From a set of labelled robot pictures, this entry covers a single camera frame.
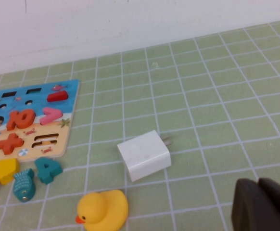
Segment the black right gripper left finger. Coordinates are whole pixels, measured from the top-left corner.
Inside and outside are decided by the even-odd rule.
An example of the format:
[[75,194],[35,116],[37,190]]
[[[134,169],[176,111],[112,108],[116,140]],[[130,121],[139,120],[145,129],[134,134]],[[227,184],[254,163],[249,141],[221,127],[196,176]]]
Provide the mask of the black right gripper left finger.
[[249,179],[238,179],[231,212],[235,231],[280,231],[280,213],[264,190]]

